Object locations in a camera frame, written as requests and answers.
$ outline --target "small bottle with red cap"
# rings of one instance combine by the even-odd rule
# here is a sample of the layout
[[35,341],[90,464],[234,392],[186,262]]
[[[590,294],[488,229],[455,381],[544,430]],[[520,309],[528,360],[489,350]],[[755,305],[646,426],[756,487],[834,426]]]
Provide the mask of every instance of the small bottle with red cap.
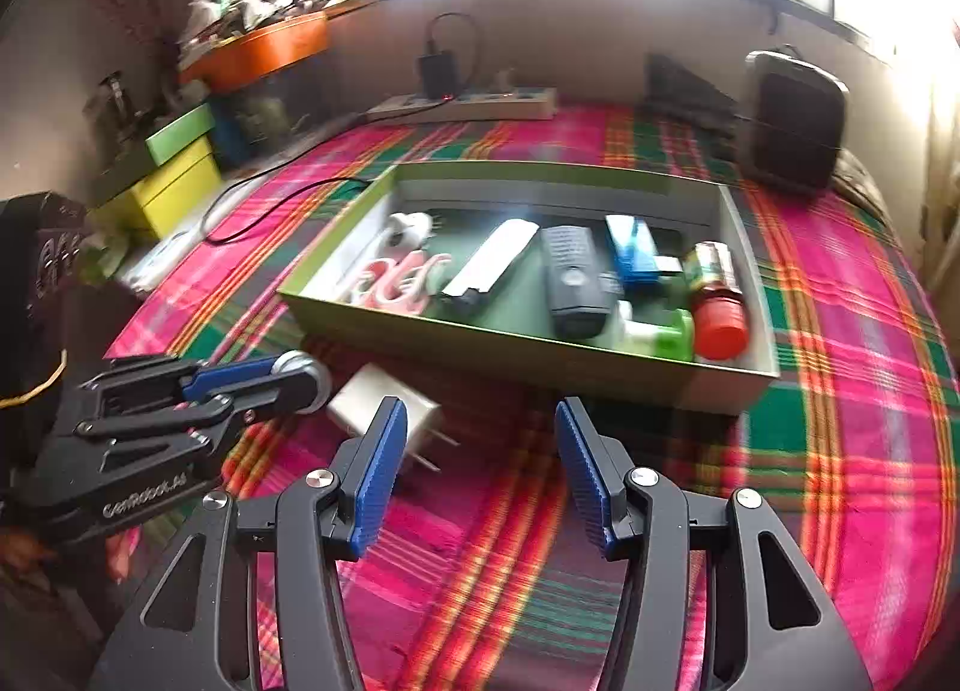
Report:
[[683,275],[693,314],[693,351],[707,360],[740,355],[750,330],[730,248],[721,241],[701,241],[683,259]]

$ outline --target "wall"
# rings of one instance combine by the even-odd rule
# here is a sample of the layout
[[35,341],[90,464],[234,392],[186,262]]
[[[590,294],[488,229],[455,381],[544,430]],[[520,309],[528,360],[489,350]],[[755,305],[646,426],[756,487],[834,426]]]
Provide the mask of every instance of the wall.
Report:
[[[189,0],[158,0],[154,28],[184,24]],[[56,189],[83,200],[99,172],[83,105],[121,69],[137,107],[155,92],[152,45],[98,0],[18,0],[0,24],[0,199]]]
[[[769,14],[746,0],[380,0],[330,22],[331,44],[352,107],[419,89],[424,26],[466,11],[483,27],[481,83],[512,67],[518,83],[555,85],[570,100],[635,103],[647,52],[659,51],[737,97],[743,59],[790,42],[851,91],[846,143],[877,178],[911,259],[920,251],[931,71],[883,64],[861,48],[792,16],[766,35]],[[469,30],[438,28],[469,66]]]

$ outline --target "open box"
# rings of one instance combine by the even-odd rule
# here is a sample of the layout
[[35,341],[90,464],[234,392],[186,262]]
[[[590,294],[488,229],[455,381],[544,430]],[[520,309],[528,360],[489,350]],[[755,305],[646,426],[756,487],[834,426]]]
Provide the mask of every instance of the open box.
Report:
[[[712,363],[664,360],[555,338],[546,310],[539,237],[508,270],[507,286],[469,322],[437,319],[431,314],[433,304],[426,316],[411,317],[332,300],[335,288],[397,211],[439,215],[438,234],[427,248],[453,254],[450,276],[498,222],[517,216],[544,227],[589,225],[600,258],[607,262],[608,246],[598,234],[611,213],[642,217],[661,253],[658,232],[673,235],[673,248],[666,254],[675,256],[698,241],[723,241],[743,291],[750,344],[735,360]],[[710,181],[559,162],[399,163],[320,235],[280,286],[280,294],[309,333],[565,393],[739,414],[779,376],[770,313],[750,242],[730,192]]]

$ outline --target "screw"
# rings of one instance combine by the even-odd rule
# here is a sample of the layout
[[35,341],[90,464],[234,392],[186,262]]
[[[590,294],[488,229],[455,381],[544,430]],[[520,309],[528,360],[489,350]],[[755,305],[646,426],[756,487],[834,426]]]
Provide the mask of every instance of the screw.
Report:
[[747,509],[756,509],[763,504],[763,497],[752,488],[740,488],[736,492],[736,499],[741,507],[747,507]]
[[222,490],[211,490],[203,497],[203,508],[213,512],[216,509],[227,507],[227,494]]
[[630,479],[634,484],[648,488],[651,485],[659,483],[659,474],[653,469],[648,469],[646,466],[640,466],[630,473]]
[[314,469],[306,475],[306,483],[312,488],[326,488],[333,485],[333,473],[326,469]]

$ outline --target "yellow wire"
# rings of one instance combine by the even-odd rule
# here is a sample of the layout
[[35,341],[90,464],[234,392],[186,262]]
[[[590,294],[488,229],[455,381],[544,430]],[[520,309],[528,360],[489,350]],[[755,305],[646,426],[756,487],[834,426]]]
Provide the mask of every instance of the yellow wire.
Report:
[[66,368],[66,350],[61,350],[61,364],[54,369],[54,373],[50,376],[47,376],[47,379],[42,381],[37,387],[32,390],[28,390],[26,393],[23,393],[19,396],[13,396],[13,398],[0,399],[0,409],[6,409],[10,406],[21,406],[23,403],[27,403],[28,400],[35,398],[40,395],[44,390],[46,390],[50,385],[59,379],[59,376],[64,372]]

